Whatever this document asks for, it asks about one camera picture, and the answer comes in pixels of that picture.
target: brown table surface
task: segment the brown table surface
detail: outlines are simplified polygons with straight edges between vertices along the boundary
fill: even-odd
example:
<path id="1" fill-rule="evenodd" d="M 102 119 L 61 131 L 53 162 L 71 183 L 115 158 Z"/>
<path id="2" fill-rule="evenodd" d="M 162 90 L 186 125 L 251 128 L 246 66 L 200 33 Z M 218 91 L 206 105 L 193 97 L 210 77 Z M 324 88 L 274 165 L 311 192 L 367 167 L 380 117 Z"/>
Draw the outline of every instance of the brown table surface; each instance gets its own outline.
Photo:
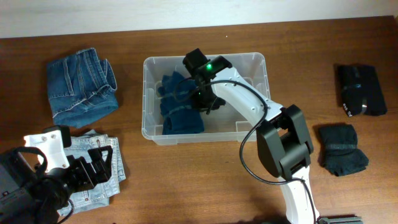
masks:
<path id="1" fill-rule="evenodd" d="M 158 146 L 142 137 L 144 60 L 185 55 L 197 47 L 206 54 L 265 56 L 272 99 L 296 104 L 307 119 L 315 147 L 310 180 L 323 216 L 356 214 L 365 223 L 398 219 L 398 27 L 393 17 L 1 39 L 1 151 L 52 125 L 45 64 L 88 47 L 111 62 L 120 109 L 72 132 L 96 129 L 118 137 L 127 179 L 110 206 L 76 214 L 67 223 L 234 223 L 284 215 L 280 188 L 256 181 L 243 169 L 238 142 Z M 348 118 L 336 90 L 336 63 L 376 66 L 388 113 Z M 317 127 L 330 123 L 355 127 L 358 147 L 370 159 L 365 171 L 335 177 L 319 165 Z M 271 179 L 253 142 L 245 156 L 256 173 Z"/>

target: light blue denim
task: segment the light blue denim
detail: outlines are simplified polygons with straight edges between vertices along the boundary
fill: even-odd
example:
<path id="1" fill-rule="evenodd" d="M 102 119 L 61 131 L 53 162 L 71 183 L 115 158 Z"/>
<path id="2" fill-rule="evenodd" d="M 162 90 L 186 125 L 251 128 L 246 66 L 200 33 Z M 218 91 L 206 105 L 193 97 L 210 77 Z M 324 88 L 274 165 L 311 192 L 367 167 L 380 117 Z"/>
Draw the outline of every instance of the light blue denim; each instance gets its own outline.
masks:
<path id="1" fill-rule="evenodd" d="M 92 190 L 77 192 L 70 196 L 75 206 L 74 213 L 85 212 L 91 209 L 105 207 L 109 205 L 109 198 L 120 193 L 119 182 L 126 179 L 123 169 L 123 163 L 117 138 L 109 138 L 106 134 L 98 134 L 91 130 L 78 138 L 72 137 L 72 145 L 65 148 L 67 156 L 73 155 L 75 158 L 83 156 L 87 162 L 91 162 L 91 158 L 87 150 L 96 147 L 111 146 L 112 155 L 112 176 L 103 184 L 98 184 Z M 103 159 L 106 159 L 107 152 L 103 153 Z M 58 210 L 61 216 L 68 215 L 71 206 L 67 206 Z"/>
<path id="2" fill-rule="evenodd" d="M 54 124 L 81 128 L 119 108 L 116 79 L 94 48 L 47 65 L 47 94 Z"/>

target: white wall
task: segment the white wall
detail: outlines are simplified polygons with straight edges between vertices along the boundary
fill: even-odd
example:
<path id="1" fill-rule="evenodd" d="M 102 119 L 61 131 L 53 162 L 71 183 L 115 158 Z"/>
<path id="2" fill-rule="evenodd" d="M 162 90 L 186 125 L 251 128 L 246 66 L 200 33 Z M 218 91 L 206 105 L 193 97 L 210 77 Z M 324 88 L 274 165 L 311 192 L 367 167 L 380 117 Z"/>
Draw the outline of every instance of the white wall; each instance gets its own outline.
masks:
<path id="1" fill-rule="evenodd" d="M 0 37 L 396 15 L 397 0 L 0 0 Z"/>

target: clear plastic container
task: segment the clear plastic container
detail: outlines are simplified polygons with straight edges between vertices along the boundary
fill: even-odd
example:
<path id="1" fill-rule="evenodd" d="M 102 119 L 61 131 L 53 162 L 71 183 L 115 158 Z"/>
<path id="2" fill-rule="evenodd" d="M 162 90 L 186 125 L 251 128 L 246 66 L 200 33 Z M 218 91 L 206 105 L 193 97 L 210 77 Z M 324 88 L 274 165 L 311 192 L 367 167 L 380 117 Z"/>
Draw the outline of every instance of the clear plastic container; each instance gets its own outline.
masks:
<path id="1" fill-rule="evenodd" d="M 213 59 L 218 55 L 207 55 Z M 260 53 L 226 54 L 229 60 L 244 79 L 267 98 L 271 98 L 268 85 L 266 61 Z M 242 141 L 252 128 L 250 123 L 230 104 L 213 110 L 209 115 L 201 113 L 205 131 L 200 134 L 162 135 L 163 117 L 160 114 L 160 97 L 157 89 L 162 85 L 162 77 L 171 75 L 173 71 L 189 77 L 182 64 L 184 56 L 149 57 L 144 61 L 144 84 L 142 96 L 142 135 L 158 145 L 178 143 L 211 142 L 211 141 Z M 256 140 L 253 134 L 249 141 Z"/>

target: folded black garment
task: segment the folded black garment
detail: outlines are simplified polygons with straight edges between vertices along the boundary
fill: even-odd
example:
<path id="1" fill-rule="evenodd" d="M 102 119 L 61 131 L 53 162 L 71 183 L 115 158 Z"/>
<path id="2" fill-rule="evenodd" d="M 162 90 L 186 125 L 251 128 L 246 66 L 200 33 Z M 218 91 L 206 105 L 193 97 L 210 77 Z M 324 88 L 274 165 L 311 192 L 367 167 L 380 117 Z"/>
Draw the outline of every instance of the folded black garment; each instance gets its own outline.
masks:
<path id="1" fill-rule="evenodd" d="M 377 79 L 376 69 L 369 65 L 341 65 L 338 67 L 341 97 L 348 116 L 387 113 L 387 106 Z"/>
<path id="2" fill-rule="evenodd" d="M 366 169 L 369 159 L 357 148 L 358 138 L 352 125 L 334 125 L 319 129 L 325 146 L 323 166 L 336 176 Z"/>

